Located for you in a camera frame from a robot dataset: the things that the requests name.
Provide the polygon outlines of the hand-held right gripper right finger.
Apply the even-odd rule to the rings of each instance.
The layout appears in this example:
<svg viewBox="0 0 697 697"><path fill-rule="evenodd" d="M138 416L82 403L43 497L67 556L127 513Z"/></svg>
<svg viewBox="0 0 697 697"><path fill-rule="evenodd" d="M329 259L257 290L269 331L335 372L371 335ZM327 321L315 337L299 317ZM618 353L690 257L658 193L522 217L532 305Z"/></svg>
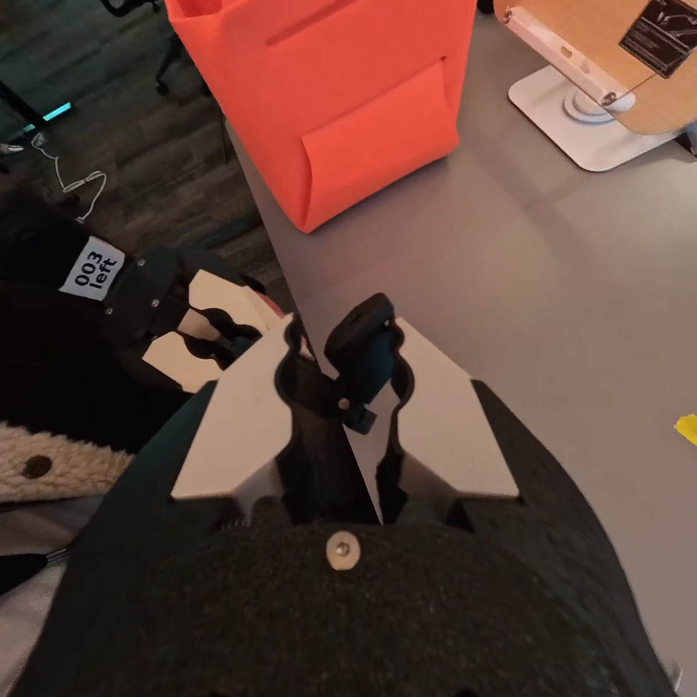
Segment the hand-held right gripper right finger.
<svg viewBox="0 0 697 697"><path fill-rule="evenodd" d="M425 501L441 518L459 501L518 500L470 374L404 318L389 329L398 402L376 470L383 522L395 523L408 500Z"/></svg>

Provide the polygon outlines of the grey desk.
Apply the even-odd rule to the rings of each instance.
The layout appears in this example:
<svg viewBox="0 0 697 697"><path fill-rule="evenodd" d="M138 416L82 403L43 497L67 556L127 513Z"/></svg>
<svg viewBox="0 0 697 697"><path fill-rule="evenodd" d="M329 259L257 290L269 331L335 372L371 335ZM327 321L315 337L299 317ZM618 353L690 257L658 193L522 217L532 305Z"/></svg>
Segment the grey desk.
<svg viewBox="0 0 697 697"><path fill-rule="evenodd" d="M580 170L508 100L542 60L476 16L459 147L298 231L228 131L320 363L383 292L574 478L657 654L696 695L696 160L670 143Z"/></svg>

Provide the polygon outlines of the white stand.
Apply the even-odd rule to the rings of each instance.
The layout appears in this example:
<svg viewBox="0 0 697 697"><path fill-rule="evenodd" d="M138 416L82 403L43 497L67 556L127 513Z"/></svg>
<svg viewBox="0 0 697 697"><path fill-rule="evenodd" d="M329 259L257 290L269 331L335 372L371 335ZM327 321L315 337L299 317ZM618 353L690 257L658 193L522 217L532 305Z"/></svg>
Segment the white stand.
<svg viewBox="0 0 697 697"><path fill-rule="evenodd" d="M553 65L546 63L543 69L513 84L508 97L514 106L584 170L613 170L674 140L686 131L696 130L695 122L684 130L673 133L633 133L611 113L589 99Z"/></svg>

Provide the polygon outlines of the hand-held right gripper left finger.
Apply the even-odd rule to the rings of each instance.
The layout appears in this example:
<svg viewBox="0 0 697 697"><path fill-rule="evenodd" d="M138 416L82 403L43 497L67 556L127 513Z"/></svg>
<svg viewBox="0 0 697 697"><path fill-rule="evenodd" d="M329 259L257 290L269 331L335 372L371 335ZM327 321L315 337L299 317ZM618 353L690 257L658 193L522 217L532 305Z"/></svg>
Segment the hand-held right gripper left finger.
<svg viewBox="0 0 697 697"><path fill-rule="evenodd" d="M171 490L175 501L226 498L251 512L260 498L283 494L277 459L292 443L293 415L277 377L298 348L289 314L217 381Z"/></svg>

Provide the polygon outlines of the orange fabric bag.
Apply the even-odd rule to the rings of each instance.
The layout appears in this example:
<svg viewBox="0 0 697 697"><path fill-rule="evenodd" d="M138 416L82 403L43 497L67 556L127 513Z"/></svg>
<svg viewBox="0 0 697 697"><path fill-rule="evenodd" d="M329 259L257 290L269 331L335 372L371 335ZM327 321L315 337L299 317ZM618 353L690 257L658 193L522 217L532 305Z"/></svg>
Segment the orange fabric bag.
<svg viewBox="0 0 697 697"><path fill-rule="evenodd" d="M275 200L310 233L452 152L475 1L166 1Z"/></svg>

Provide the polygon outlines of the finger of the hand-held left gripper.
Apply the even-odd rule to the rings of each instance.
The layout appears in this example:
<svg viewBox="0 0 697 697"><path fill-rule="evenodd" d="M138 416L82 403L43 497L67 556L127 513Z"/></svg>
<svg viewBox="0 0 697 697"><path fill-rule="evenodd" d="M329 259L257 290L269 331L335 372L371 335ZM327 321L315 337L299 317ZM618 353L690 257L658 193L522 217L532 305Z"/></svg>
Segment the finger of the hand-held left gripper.
<svg viewBox="0 0 697 697"><path fill-rule="evenodd" d="M236 331L217 339L173 331L155 338L142 359L182 391L194 393L207 382L218 380L260 338L256 330Z"/></svg>
<svg viewBox="0 0 697 697"><path fill-rule="evenodd" d="M260 334L270 332L285 314L270 299L247 285L238 285L203 269L188 288L189 306L200 313L214 309L224 312L236 325L253 327Z"/></svg>

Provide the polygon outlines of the black curved plastic part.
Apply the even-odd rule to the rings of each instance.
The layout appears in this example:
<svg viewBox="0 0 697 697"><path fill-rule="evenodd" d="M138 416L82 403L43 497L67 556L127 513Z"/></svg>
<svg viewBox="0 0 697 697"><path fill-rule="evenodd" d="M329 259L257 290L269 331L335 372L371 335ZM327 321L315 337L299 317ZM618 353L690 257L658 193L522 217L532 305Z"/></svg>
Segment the black curved plastic part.
<svg viewBox="0 0 697 697"><path fill-rule="evenodd" d="M374 396L372 401L394 370L390 326L394 317L395 309L389 298L384 293L375 293L348 312L332 329L324 346L324 355L337 376L345 374L359 380L370 396Z"/></svg>

